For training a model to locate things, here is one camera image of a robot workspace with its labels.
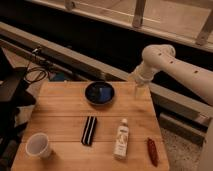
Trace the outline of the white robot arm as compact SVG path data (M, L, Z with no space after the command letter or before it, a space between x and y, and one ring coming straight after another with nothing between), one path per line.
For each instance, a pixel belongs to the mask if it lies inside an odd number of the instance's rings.
M150 83L154 75L165 72L213 107L213 71L181 61L172 45L148 45L142 50L142 62L129 78L138 86ZM197 171L213 171L213 119L207 130Z

